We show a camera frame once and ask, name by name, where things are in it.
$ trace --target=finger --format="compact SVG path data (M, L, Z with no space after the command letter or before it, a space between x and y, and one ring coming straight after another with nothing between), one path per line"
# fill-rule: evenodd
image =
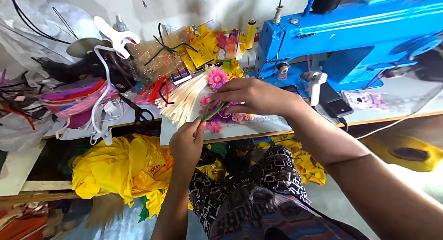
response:
M249 80L249 78L234 78L229 82L226 82L224 85L222 85L217 91L217 93L244 89L246 87L249 87L250 83L251 80Z
M244 104L236 104L232 105L226 109L225 114L228 113L246 113L246 114L254 114L253 110L247 107Z
M209 98L222 102L246 102L248 96L246 90L228 91L223 93L211 93Z
M203 144L203 133L205 131L206 122L202 122L195 132L195 142L198 144Z
M179 132L186 132L186 131L190 131L190 132L194 133L195 130L197 129L198 125L200 124L200 121L201 121L201 119L200 119L200 117L198 117L193 122L187 122L187 123L183 124L179 128L177 133L179 133Z
M194 133L200 125L200 121L202 121L202 119L200 117L197 117L193 122L189 123L189 126L186 130Z

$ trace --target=purple fabric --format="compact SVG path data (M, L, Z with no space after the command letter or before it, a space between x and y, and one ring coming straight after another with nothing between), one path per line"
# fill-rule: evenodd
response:
M71 116L68 128L78 129L91 119L92 108L81 114Z
M61 92L55 92L55 93L42 94L39 96L39 98L40 99L63 99L66 96L70 96L70 95L74 95L74 94L77 94L80 92L88 91L88 90L94 88L96 85L97 85L97 82L94 82L94 83L89 84L88 86L85 86L85 87L80 87L80 88L70 89L70 90L61 91Z

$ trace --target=table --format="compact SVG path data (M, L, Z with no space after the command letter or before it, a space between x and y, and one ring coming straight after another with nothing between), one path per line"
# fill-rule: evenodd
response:
M242 59L239 60L240 67L254 66L255 55L257 52L257 43L251 50L245 52ZM411 113L416 112L428 101L431 97L437 96L437 99L426 107L419 114L413 117L420 116L432 116L443 114L443 92L440 91L441 84L437 82L427 82L418 80L413 74L406 74L403 77L396 77L391 79L383 79L384 85L371 89L372 92L386 93L386 98L390 103L392 110L390 112L378 112L370 110L355 110L351 115L345 116L348 125L370 124L377 122L393 121L401 119ZM200 93L199 98L209 93L209 89L205 88ZM104 122L108 127L120 127L130 125L134 121L133 110L124 104L127 111L122 118ZM158 109L154 105L143 105L142 108L149 109L156 119L161 119ZM192 119L198 116L199 110L198 100L194 107ZM317 110L324 117L328 118L326 113L317 106ZM106 115L105 119L112 119L109 115ZM338 127L343 126L335 119L328 118L331 123L336 124ZM45 134L45 137L53 137L55 132L60 129L65 119L59 119L52 129ZM161 130L161 142L160 145L166 146L169 143L170 137L174 134L176 128L172 125L169 119L162 120ZM260 136L279 135L292 133L292 129L288 126L283 118L273 118L268 122L251 123L243 126L229 126L226 127L220 134L212 134L211 132L205 132L205 143L220 142L235 139L245 139ZM92 135L92 127L87 130L72 130L62 135L61 139L77 139L82 137L89 137Z

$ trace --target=fabric pile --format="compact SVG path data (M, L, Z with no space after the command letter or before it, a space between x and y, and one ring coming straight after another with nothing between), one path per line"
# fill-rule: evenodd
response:
M159 138L133 134L101 141L73 162L72 189L85 199L118 193L131 207L146 196L149 217L158 214L171 180L174 160Z
M292 153L297 173L302 176L303 183L307 184L309 181L312 181L319 185L326 184L324 167L316 162L308 152L302 150L302 143L294 140L294 134L277 135L271 137L271 141L275 145L282 145L289 149ZM271 144L267 142L257 144L257 147L261 149L268 149L270 146Z

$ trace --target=blue sewing machine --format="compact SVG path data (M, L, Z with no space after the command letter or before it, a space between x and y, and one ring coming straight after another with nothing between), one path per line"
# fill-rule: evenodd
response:
M295 85L303 97L313 80L307 55L316 63L311 73L326 73L336 92L354 91L383 85L380 73L415 65L413 56L442 42L443 0L361 0L326 14L309 13L312 2L264 23L255 64L258 78Z

